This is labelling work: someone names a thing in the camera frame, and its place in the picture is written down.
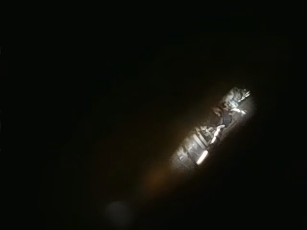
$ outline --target blurry figure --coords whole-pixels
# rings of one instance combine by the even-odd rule
[[[232,116],[230,114],[231,106],[228,103],[224,103],[221,107],[212,108],[214,113],[219,117],[219,122],[215,126],[225,125],[225,127],[228,127],[232,122]]]

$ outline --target glowing light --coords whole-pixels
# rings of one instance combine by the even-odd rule
[[[225,125],[220,125],[217,128],[221,129],[221,128],[224,128],[224,127],[225,127]]]
[[[201,164],[201,163],[203,162],[203,160],[205,159],[205,157],[207,156],[207,154],[208,154],[208,151],[205,150],[205,151],[202,153],[201,157],[198,159],[198,161],[197,161],[196,163],[197,163],[197,164]]]
[[[216,137],[216,136],[219,134],[219,132],[220,132],[220,129],[217,128],[217,129],[216,129],[216,132],[214,133],[214,136]]]
[[[215,139],[216,139],[216,136],[213,137],[211,143],[214,143],[214,142],[215,142]]]
[[[236,112],[241,112],[241,110],[239,110],[239,109],[237,109],[237,108],[234,108],[234,109],[232,109],[233,111],[236,111]]]

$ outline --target dark background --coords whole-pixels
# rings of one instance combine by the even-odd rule
[[[303,4],[218,12],[90,10],[44,23],[33,93],[34,225],[110,228],[100,206],[133,194],[148,165],[166,160],[234,85],[252,90],[254,117],[131,228],[282,226],[304,215]]]

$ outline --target white light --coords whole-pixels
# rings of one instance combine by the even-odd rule
[[[215,141],[215,139],[216,139],[216,136],[213,137],[211,143],[213,143]]]
[[[236,111],[236,112],[241,112],[241,110],[239,110],[239,109],[237,109],[237,108],[234,108],[234,109],[232,109],[233,111]]]
[[[217,128],[217,129],[216,129],[216,132],[214,133],[214,136],[216,137],[216,136],[219,134],[219,132],[220,132],[220,129]]]
[[[205,150],[205,151],[202,153],[201,157],[198,159],[198,161],[197,161],[196,163],[197,163],[197,164],[201,164],[202,161],[203,161],[203,160],[205,159],[205,157],[207,156],[207,154],[208,154],[208,151]]]

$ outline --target bright light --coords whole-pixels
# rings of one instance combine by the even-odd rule
[[[205,150],[205,151],[202,153],[201,157],[198,159],[198,161],[197,161],[196,163],[197,163],[197,164],[201,164],[202,161],[203,161],[203,160],[205,159],[205,157],[207,156],[207,154],[208,154],[208,151]]]
[[[232,109],[233,111],[236,111],[236,112],[241,112],[241,110],[239,110],[239,109],[237,109],[237,108],[234,108],[234,109]]]
[[[219,134],[219,132],[220,132],[220,129],[217,128],[217,129],[216,129],[216,132],[214,133],[214,136],[216,137],[216,136]]]
[[[211,143],[214,143],[215,139],[216,139],[216,136],[213,137]]]

